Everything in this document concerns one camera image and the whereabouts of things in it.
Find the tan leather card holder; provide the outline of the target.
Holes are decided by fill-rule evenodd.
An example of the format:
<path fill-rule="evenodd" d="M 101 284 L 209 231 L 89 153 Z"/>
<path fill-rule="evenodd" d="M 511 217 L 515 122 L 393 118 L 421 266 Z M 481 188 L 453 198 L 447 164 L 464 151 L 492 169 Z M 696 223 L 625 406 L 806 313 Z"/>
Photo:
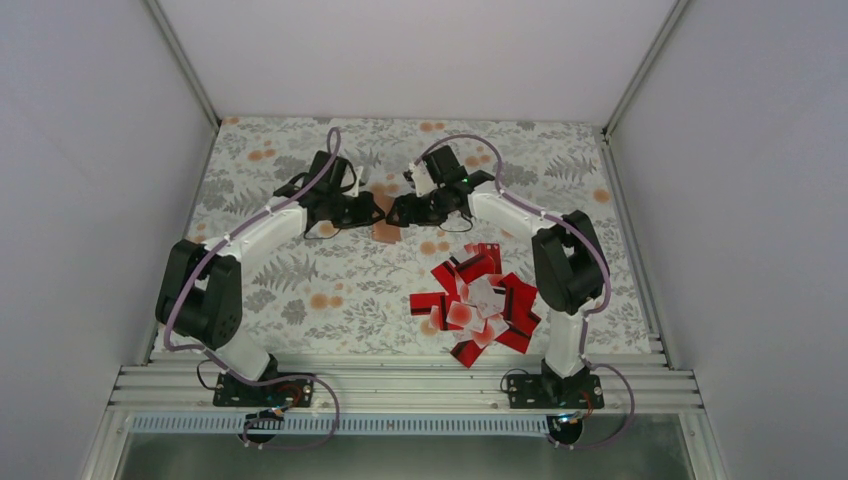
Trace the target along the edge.
<path fill-rule="evenodd" d="M 376 205 L 388 214 L 394 204 L 394 198 L 387 193 L 387 186 L 382 183 L 374 183 L 370 186 Z M 372 237 L 375 241 L 385 244 L 395 244 L 402 240 L 401 229 L 387 223 L 387 218 L 373 225 Z"/>

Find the red black striped card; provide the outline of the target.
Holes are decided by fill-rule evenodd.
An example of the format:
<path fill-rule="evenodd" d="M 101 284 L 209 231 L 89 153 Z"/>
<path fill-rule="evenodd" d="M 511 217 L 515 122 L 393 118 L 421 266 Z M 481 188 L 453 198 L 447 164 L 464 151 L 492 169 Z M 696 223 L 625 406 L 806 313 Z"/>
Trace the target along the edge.
<path fill-rule="evenodd" d="M 447 294 L 463 296 L 468 294 L 468 285 L 464 274 L 468 272 L 469 268 L 468 260 L 459 262 L 456 258 L 450 257 L 433 268 L 431 274 Z"/>

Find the red card with gold print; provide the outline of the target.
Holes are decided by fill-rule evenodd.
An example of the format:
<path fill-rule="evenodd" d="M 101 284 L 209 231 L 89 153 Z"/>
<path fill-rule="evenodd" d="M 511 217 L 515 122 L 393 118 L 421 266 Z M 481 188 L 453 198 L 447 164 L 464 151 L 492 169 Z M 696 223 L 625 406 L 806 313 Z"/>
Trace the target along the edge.
<path fill-rule="evenodd" d="M 499 243 L 468 243 L 464 246 L 464 249 L 468 253 L 472 254 L 485 254 L 492 259 L 496 270 L 502 268 L 502 256 Z"/>

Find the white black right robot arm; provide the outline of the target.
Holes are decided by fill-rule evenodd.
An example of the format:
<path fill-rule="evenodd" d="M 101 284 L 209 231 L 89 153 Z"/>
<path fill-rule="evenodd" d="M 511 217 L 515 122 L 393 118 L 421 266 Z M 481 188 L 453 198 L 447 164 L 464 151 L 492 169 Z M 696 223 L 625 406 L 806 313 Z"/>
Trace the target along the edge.
<path fill-rule="evenodd" d="M 609 267 L 592 220 L 582 210 L 548 211 L 492 181 L 474 188 L 444 186 L 427 195 L 393 200 L 390 225 L 440 225 L 453 212 L 494 224 L 531 245 L 536 287 L 552 312 L 549 344 L 541 366 L 544 399 L 565 407 L 588 379 L 585 355 L 588 316 L 600 312 L 586 304 L 609 299 Z"/>

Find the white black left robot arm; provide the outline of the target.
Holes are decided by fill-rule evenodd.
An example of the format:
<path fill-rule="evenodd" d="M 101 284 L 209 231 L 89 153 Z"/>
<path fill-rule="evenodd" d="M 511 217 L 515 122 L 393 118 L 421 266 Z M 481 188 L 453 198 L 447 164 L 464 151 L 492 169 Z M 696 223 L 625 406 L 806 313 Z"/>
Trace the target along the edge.
<path fill-rule="evenodd" d="M 171 249 L 155 308 L 164 347 L 197 351 L 239 380 L 255 405 L 278 391 L 275 357 L 242 326 L 243 276 L 284 243 L 315 224 L 338 230 L 373 225 L 386 217 L 370 192 L 305 192 L 283 187 L 233 230 L 206 243 L 180 240 Z"/>

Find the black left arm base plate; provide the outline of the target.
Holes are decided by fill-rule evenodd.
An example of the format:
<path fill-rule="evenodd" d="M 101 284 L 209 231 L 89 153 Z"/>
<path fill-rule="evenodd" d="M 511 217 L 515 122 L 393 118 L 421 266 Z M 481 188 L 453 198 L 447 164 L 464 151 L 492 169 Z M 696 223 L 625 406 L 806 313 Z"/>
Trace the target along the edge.
<path fill-rule="evenodd" d="M 311 405 L 312 379 L 294 379 L 270 386 L 247 385 L 229 374 L 218 376 L 212 403 L 215 407 L 298 407 Z"/>

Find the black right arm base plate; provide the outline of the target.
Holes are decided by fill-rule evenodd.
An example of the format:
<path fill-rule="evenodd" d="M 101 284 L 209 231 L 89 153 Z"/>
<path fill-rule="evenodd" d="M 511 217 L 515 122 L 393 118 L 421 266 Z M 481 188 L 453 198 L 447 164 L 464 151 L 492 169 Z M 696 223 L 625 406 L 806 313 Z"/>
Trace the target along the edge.
<path fill-rule="evenodd" d="M 503 389 L 513 409 L 587 410 L 605 407 L 603 388 L 597 375 L 561 380 L 542 374 L 513 373 L 506 376 Z"/>

